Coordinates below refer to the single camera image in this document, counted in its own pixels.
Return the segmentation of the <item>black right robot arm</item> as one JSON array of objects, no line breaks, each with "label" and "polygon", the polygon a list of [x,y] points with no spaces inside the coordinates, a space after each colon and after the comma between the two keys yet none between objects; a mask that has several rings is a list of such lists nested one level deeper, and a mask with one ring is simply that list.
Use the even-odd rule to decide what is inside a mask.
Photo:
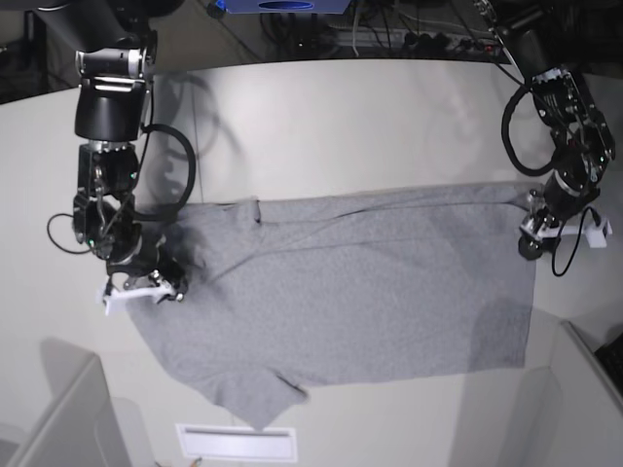
[{"label": "black right robot arm", "polygon": [[[72,228],[76,240],[104,262],[109,277],[121,273],[128,278],[123,288],[106,282],[102,302],[182,301],[188,290],[184,270],[165,252],[165,240],[146,237],[143,226],[172,220],[185,206],[196,180],[197,156],[179,130],[145,119],[154,111],[158,46],[145,2],[47,1],[34,12],[76,52],[80,84],[74,131],[86,142],[79,148]],[[142,213],[133,192],[144,159],[134,143],[157,132],[184,149],[187,182],[177,202]]]}]

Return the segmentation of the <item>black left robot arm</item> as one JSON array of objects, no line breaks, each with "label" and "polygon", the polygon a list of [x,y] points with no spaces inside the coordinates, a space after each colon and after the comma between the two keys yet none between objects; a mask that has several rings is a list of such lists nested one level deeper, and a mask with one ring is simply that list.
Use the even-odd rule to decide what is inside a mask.
[{"label": "black left robot arm", "polygon": [[[478,1],[476,7],[522,79],[501,119],[508,159],[522,174],[546,176],[529,194],[529,213],[520,226],[520,255],[534,261],[556,252],[563,229],[600,195],[600,183],[615,158],[604,114],[580,70],[582,44],[575,34],[581,8],[573,1]],[[510,123],[530,95],[554,143],[539,168],[522,164],[512,145]]]}]

